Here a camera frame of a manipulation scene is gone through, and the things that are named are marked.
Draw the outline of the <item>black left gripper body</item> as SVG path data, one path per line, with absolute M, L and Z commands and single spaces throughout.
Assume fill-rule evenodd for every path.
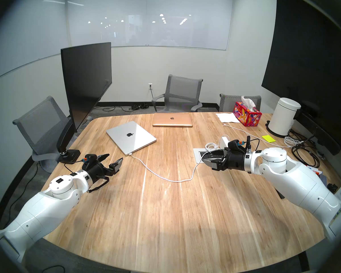
M 92 163 L 85 162 L 84 171 L 88 173 L 88 175 L 85 176 L 87 182 L 91 179 L 92 183 L 96 183 L 104 176 L 113 176 L 115 174 L 114 169 L 105 168 L 99 161 L 94 161 Z

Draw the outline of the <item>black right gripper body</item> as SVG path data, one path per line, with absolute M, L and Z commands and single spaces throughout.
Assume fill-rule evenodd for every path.
M 234 150 L 223 150 L 224 160 L 221 162 L 221 170 L 241 170 L 245 171 L 245 152 Z

